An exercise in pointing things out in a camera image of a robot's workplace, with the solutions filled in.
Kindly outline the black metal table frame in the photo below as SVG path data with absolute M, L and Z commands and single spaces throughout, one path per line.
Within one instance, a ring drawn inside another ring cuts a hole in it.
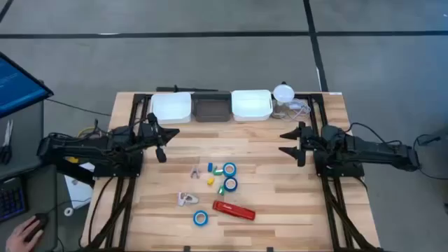
M 119 92 L 109 127 L 128 124 L 137 133 L 137 121 L 146 116 L 150 99 L 150 93 Z M 139 176 L 96 180 L 80 238 L 80 252 L 126 252 L 139 182 Z
M 320 133 L 316 116 L 320 115 L 323 126 L 328 124 L 323 96 L 299 94 L 297 97 L 307 100 L 310 126 L 318 137 Z M 323 161 L 325 153 L 324 149 L 315 150 L 313 158 L 316 174 L 321 180 L 333 252 L 385 252 L 382 248 L 371 245 L 349 219 L 340 181 L 343 174 L 328 170 Z

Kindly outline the black mounting bar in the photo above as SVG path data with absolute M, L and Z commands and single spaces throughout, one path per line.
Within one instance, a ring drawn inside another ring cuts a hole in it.
M 172 87 L 156 87 L 157 92 L 217 92 L 213 89 L 200 89 L 195 87 L 179 87 L 174 85 Z

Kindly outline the white plastic bin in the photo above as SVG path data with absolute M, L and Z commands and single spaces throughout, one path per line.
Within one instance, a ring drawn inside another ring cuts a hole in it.
M 269 90 L 235 90 L 231 92 L 232 114 L 236 121 L 264 121 L 273 112 Z
M 192 97 L 189 92 L 154 94 L 151 97 L 150 112 L 159 124 L 189 123 L 192 115 Z

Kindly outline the black computer mouse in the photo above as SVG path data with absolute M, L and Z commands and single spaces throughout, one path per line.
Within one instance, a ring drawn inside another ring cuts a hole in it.
M 34 220 L 30 224 L 28 224 L 28 226 L 25 229 L 27 230 L 30 226 L 32 226 L 36 222 L 38 222 L 38 225 L 36 225 L 33 229 L 31 229 L 27 233 L 27 236 L 24 238 L 24 241 L 30 242 L 37 232 L 39 232 L 40 230 L 44 230 L 46 225 L 48 224 L 48 219 L 49 217 L 47 213 L 36 213 L 34 215 Z

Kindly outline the person's hand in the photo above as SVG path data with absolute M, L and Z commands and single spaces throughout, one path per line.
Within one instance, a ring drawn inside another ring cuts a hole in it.
M 27 230 L 25 229 L 28 224 L 30 224 L 34 220 L 34 216 L 26 220 L 25 222 L 19 224 L 10 234 L 10 236 L 6 240 L 5 252 L 33 252 L 35 246 L 38 244 L 41 236 L 43 235 L 43 231 L 40 230 L 35 234 L 30 242 L 25 242 L 25 237 L 27 233 L 33 229 L 38 222 L 34 223 Z

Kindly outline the gray side desk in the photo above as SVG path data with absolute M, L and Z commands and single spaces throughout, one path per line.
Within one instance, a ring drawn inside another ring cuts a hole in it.
M 43 138 L 43 102 L 0 119 L 0 146 L 4 143 L 6 125 L 13 121 L 12 158 L 0 164 L 0 212 L 3 203 L 2 187 L 7 183 L 21 183 L 19 193 L 24 196 L 24 211 L 3 220 L 0 214 L 0 252 L 6 252 L 6 241 L 12 231 L 34 214 L 46 214 L 48 223 L 34 252 L 50 252 L 58 244 L 57 217 L 53 207 L 57 204 L 57 173 L 54 167 L 45 166 L 36 155 Z

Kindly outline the black keyboard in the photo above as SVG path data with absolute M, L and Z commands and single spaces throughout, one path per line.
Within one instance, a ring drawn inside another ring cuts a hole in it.
M 27 196 L 20 177 L 0 181 L 0 223 L 27 212 Z

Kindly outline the monitor with blue screen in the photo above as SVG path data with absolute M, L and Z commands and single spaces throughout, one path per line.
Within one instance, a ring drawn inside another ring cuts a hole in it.
M 0 52 L 0 118 L 53 95 L 54 92 L 43 81 Z

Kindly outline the gray translucent plastic bin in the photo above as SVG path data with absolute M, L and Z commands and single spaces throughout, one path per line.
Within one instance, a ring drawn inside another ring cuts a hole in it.
M 192 93 L 192 114 L 200 123 L 221 123 L 230 120 L 230 92 Z

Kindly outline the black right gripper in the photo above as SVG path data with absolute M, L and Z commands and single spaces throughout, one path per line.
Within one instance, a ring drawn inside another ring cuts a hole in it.
M 282 139 L 296 140 L 299 139 L 299 145 L 296 147 L 279 147 L 279 150 L 288 154 L 293 158 L 297 158 L 297 165 L 303 167 L 306 164 L 307 151 L 322 151 L 323 146 L 314 134 L 311 126 L 306 126 L 302 121 L 294 130 L 281 134 Z

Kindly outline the white mushroom table lamp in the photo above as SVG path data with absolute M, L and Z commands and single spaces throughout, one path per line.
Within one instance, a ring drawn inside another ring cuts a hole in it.
M 272 116 L 275 118 L 283 118 L 290 110 L 289 104 L 293 101 L 295 92 L 291 86 L 286 84 L 286 82 L 282 82 L 274 88 L 273 95 Z

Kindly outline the white staple remover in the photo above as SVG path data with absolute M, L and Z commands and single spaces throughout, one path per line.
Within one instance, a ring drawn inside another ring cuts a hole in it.
M 186 192 L 179 192 L 177 195 L 177 204 L 183 207 L 186 204 L 198 204 L 199 198 Z

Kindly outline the red desk stapler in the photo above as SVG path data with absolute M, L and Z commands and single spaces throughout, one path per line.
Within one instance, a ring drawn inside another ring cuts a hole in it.
M 229 204 L 227 202 L 216 200 L 212 204 L 212 209 L 224 214 L 228 214 L 238 218 L 243 218 L 250 221 L 254 221 L 256 218 L 256 213 L 254 211 L 237 205 Z

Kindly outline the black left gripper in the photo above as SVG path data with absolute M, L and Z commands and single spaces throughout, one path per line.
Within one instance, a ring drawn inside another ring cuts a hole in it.
M 162 128 L 158 124 L 158 119 L 154 113 L 149 113 L 146 119 L 139 126 L 139 134 L 147 147 L 155 146 L 155 154 L 158 162 L 165 163 L 167 156 L 163 149 L 172 137 L 180 132 L 179 129 Z

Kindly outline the white paper sheet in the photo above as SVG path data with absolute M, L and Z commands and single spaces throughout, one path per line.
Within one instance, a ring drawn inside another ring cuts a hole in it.
M 79 209 L 89 204 L 93 194 L 92 187 L 67 175 L 64 178 L 72 208 Z

